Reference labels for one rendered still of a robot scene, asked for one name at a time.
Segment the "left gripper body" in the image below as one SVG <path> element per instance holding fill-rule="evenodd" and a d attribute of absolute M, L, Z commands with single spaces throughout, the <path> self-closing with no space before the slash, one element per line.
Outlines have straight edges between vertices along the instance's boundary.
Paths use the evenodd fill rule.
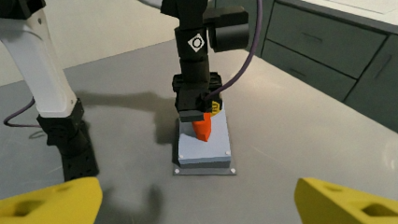
<path fill-rule="evenodd" d="M 175 107 L 178 109 L 178 95 L 179 90 L 183 82 L 197 83 L 204 80 L 209 81 L 208 89 L 213 92 L 222 86 L 221 75 L 218 72 L 209 72 L 209 59 L 208 55 L 196 62 L 187 62 L 184 59 L 179 59 L 181 74 L 174 75 L 172 81 L 173 91 L 177 93 Z M 220 110 L 222 110 L 222 97 L 221 92 L 212 97 L 212 101 L 220 104 Z"/>

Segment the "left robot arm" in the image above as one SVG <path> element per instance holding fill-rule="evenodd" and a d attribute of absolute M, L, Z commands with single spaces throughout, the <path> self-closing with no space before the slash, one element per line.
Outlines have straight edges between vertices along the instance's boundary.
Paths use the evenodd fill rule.
<path fill-rule="evenodd" d="M 200 61 L 208 54 L 206 28 L 215 53 L 248 46 L 249 14 L 241 6 L 206 8 L 208 0 L 137 1 L 179 19 L 174 29 L 178 57 L 187 62 Z M 64 182 L 69 182 L 95 175 L 98 167 L 81 120 L 82 103 L 68 85 L 50 38 L 46 5 L 45 0 L 0 0 L 0 39 L 34 96 L 36 120 L 48 135 L 47 145 L 59 149 Z M 178 95 L 181 122 L 205 121 L 204 113 L 212 113 L 212 97 L 209 102 L 205 99 L 211 93 L 208 86 L 208 80 L 182 83 Z"/>

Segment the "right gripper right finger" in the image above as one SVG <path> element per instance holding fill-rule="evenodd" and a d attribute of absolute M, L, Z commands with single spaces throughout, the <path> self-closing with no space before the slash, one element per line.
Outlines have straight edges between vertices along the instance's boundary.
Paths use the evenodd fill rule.
<path fill-rule="evenodd" d="M 398 224 L 398 202 L 311 177 L 293 194 L 303 224 Z"/>

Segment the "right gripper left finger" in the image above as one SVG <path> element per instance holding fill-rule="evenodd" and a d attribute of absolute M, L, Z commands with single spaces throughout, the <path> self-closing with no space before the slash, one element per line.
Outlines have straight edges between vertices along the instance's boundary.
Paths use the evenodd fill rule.
<path fill-rule="evenodd" d="M 0 200 L 0 224 L 93 224 L 101 201 L 97 178 L 83 177 Z"/>

